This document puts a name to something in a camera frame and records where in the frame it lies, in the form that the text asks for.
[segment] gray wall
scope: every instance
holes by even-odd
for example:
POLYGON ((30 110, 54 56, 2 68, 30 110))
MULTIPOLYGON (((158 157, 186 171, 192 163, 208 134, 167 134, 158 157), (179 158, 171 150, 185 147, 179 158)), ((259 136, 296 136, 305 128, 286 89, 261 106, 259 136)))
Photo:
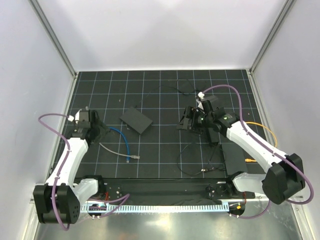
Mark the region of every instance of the gray wall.
POLYGON ((39 0, 79 71, 249 68, 286 0, 39 0))
MULTIPOLYGON (((0 36, 0 239, 15 240, 56 139, 37 118, 63 111, 72 76, 27 0, 0 1, 0 36)), ((57 128, 60 119, 46 122, 57 128)))
MULTIPOLYGON (((303 159, 315 190, 307 214, 320 219, 320 1, 297 0, 255 71, 279 148, 303 159)), ((309 191, 303 194, 308 197, 309 191)))

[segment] black grid mat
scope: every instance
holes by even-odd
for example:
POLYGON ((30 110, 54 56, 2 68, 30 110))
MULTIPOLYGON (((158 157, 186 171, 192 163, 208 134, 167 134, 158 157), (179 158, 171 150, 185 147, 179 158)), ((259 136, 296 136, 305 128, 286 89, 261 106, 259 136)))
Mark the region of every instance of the black grid mat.
MULTIPOLYGON (((229 84, 241 95, 243 119, 261 123, 257 105, 245 70, 170 70, 170 71, 108 71, 81 72, 71 100, 69 114, 89 106, 99 113, 108 126, 119 129, 126 136, 131 155, 140 159, 131 159, 126 163, 123 156, 114 155, 99 145, 90 146, 79 166, 77 177, 83 175, 102 175, 104 178, 189 178, 180 172, 197 173, 208 166, 213 149, 206 137, 176 130, 180 118, 187 106, 195 106, 195 94, 183 92, 205 90, 210 86, 229 84), (119 117, 130 107, 135 107, 153 120, 142 135, 123 124, 119 117), (181 150, 190 145, 178 157, 181 150)), ((214 93, 222 100, 226 112, 239 114, 239 103, 235 93, 228 88, 215 89, 214 93)), ((72 129, 66 122, 63 133, 72 129)), ((263 129, 252 129, 265 138, 263 129)), ((229 140, 220 136, 221 143, 229 140)), ((127 154, 126 145, 117 133, 112 131, 102 143, 115 152, 127 154)), ((63 152, 61 141, 57 159, 63 152)), ((223 167, 223 155, 216 151, 211 163, 214 167, 223 167)), ((247 163, 250 173, 262 173, 257 163, 247 163)), ((197 178, 224 178, 224 171, 212 171, 197 175, 197 178)))

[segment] small black component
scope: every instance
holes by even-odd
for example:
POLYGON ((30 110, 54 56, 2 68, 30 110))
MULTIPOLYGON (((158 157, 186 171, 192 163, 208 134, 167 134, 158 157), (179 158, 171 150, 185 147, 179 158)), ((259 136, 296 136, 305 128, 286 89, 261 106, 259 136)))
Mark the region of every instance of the small black component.
MULTIPOLYGON (((292 164, 304 172, 302 159, 295 153, 286 156, 292 164)), ((306 186, 303 178, 284 161, 274 163, 262 181, 265 195, 275 204, 281 204, 306 186)))
MULTIPOLYGON (((102 205, 100 206, 99 204, 92 204, 89 209, 91 210, 95 210, 95 211, 106 211, 106 208, 107 206, 106 205, 102 205)), ((98 212, 95 212, 95 213, 88 213, 91 217, 93 216, 101 216, 102 214, 101 213, 98 213, 98 212)))
POLYGON ((189 122, 194 118, 195 114, 195 108, 192 106, 187 106, 184 109, 183 116, 179 122, 179 124, 176 126, 177 130, 189 130, 191 127, 189 127, 189 122))
POLYGON ((237 121, 239 121, 239 116, 237 114, 235 114, 234 112, 226 113, 223 116, 216 119, 216 121, 214 122, 215 129, 226 138, 227 130, 231 128, 231 125, 236 123, 237 121))
POLYGON ((117 200, 122 197, 120 184, 108 184, 107 192, 109 195, 109 200, 117 200))
POLYGON ((139 134, 142 134, 153 122, 150 118, 143 115, 134 107, 127 110, 120 119, 136 130, 139 134))
POLYGON ((229 204, 229 214, 241 216, 246 210, 246 205, 242 202, 231 202, 229 204))
POLYGON ((74 129, 67 134, 66 138, 85 139, 90 146, 91 143, 99 143, 108 132, 110 129, 100 120, 96 110, 81 110, 79 121, 74 122, 74 129))
MULTIPOLYGON (((38 220, 43 224, 58 223, 51 200, 52 186, 37 185, 33 198, 38 220)), ((64 224, 75 224, 80 214, 80 203, 74 191, 65 184, 56 187, 56 207, 64 224)))
POLYGON ((226 173, 228 175, 233 175, 239 171, 247 173, 248 168, 243 149, 233 142, 222 143, 221 145, 225 157, 226 173))
POLYGON ((215 95, 205 97, 201 100, 201 104, 203 112, 205 114, 212 112, 214 114, 214 119, 220 118, 226 113, 222 103, 215 95))

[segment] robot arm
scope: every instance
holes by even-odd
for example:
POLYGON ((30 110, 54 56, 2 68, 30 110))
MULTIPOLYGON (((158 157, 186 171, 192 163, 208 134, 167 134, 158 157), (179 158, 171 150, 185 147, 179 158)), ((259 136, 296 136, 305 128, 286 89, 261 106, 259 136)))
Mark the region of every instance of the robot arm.
POLYGON ((201 132, 201 129, 212 129, 243 148, 266 173, 238 172, 234 174, 230 177, 233 191, 265 194, 273 203, 281 204, 305 187, 303 178, 275 154, 287 159, 303 172, 303 164, 299 156, 296 154, 289 156, 273 147, 249 127, 246 131, 239 117, 235 113, 226 113, 216 96, 205 98, 201 96, 197 102, 199 103, 197 108, 186 107, 177 129, 191 130, 196 133, 201 132), (251 135, 272 152, 267 151, 251 135))
POLYGON ((104 181, 100 175, 84 176, 80 183, 74 186, 74 180, 83 156, 92 143, 99 143, 109 129, 100 121, 94 110, 79 111, 72 117, 74 129, 66 137, 70 144, 70 152, 65 146, 63 153, 45 184, 38 184, 33 191, 36 212, 40 223, 57 223, 51 194, 57 172, 62 167, 56 183, 55 203, 63 223, 77 222, 80 207, 92 196, 103 195, 106 192, 104 181))

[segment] black cable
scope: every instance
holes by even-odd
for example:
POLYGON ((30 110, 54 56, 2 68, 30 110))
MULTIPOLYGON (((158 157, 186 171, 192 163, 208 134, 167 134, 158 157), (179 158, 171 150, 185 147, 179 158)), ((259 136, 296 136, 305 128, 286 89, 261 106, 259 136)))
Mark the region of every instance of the black cable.
POLYGON ((209 158, 208 164, 209 164, 212 168, 214 168, 214 169, 217 169, 217 170, 220 170, 220 171, 226 171, 225 168, 222 168, 222 169, 221 169, 221 168, 219 168, 219 167, 213 167, 213 166, 212 166, 211 160, 212 160, 213 156, 215 155, 217 149, 220 149, 220 151, 222 152, 222 154, 224 154, 224 151, 223 151, 222 148, 221 148, 221 143, 218 143, 218 144, 215 146, 211 157, 209 158))
POLYGON ((216 150, 217 150, 217 148, 219 148, 221 151, 222 151, 222 149, 220 148, 220 147, 218 147, 219 146, 219 144, 217 144, 215 147, 214 147, 214 149, 213 149, 213 153, 212 153, 212 155, 211 155, 211 157, 210 157, 210 159, 208 160, 208 165, 211 165, 211 168, 203 168, 201 171, 199 171, 199 172, 196 172, 196 173, 189 173, 189 172, 186 172, 186 171, 183 171, 182 169, 181 169, 181 163, 180 163, 180 161, 179 161, 179 159, 180 159, 180 156, 181 156, 181 154, 184 152, 184 150, 187 148, 187 147, 189 147, 190 145, 192 145, 192 144, 196 144, 196 143, 189 143, 188 145, 186 145, 183 149, 182 149, 182 151, 179 153, 179 155, 178 155, 178 157, 177 157, 177 167, 178 167, 178 169, 183 173, 183 174, 186 174, 186 175, 188 175, 188 176, 190 176, 190 177, 194 177, 194 176, 197 176, 197 175, 199 175, 199 174, 201 174, 201 173, 208 173, 208 172, 212 172, 212 171, 214 171, 214 170, 219 170, 219 171, 225 171, 226 169, 224 169, 224 168, 218 168, 218 167, 213 167, 212 166, 212 164, 211 164, 211 160, 212 160, 212 158, 213 158, 213 156, 215 155, 215 152, 216 152, 216 150))
POLYGON ((191 83, 191 81, 190 81, 189 79, 178 78, 178 79, 176 80, 176 86, 177 86, 177 87, 175 87, 175 86, 167 86, 167 85, 161 84, 161 85, 155 87, 154 89, 152 89, 151 91, 149 91, 149 92, 147 93, 147 95, 144 96, 144 97, 134 106, 134 108, 137 108, 137 106, 138 106, 140 103, 142 103, 153 91, 157 90, 157 89, 160 88, 160 87, 166 87, 166 88, 174 89, 174 90, 176 90, 178 93, 180 93, 180 94, 182 94, 182 95, 184 95, 184 96, 188 96, 188 95, 190 95, 190 94, 194 94, 194 93, 199 93, 199 92, 201 92, 201 90, 198 90, 198 89, 195 88, 195 86, 193 86, 193 84, 191 83), (187 80, 187 82, 188 82, 188 83, 190 84, 190 86, 192 87, 193 91, 191 91, 191 92, 181 91, 181 90, 178 88, 178 81, 179 81, 179 80, 187 80))
POLYGON ((179 155, 178 155, 178 157, 177 157, 177 167, 178 167, 178 169, 183 173, 183 174, 185 174, 185 175, 188 175, 188 176, 190 176, 190 177, 193 177, 193 176, 197 176, 197 175, 199 175, 199 174, 201 174, 203 171, 199 171, 199 172, 197 172, 197 173, 188 173, 188 172, 185 172, 185 171, 183 171, 182 169, 181 169, 181 167, 180 167, 180 161, 179 161, 179 158, 180 158, 180 156, 181 156, 181 154, 184 152, 184 150, 187 148, 187 147, 189 147, 190 145, 192 145, 193 143, 190 143, 190 144, 188 144, 187 146, 185 146, 183 149, 182 149, 182 151, 179 153, 179 155))

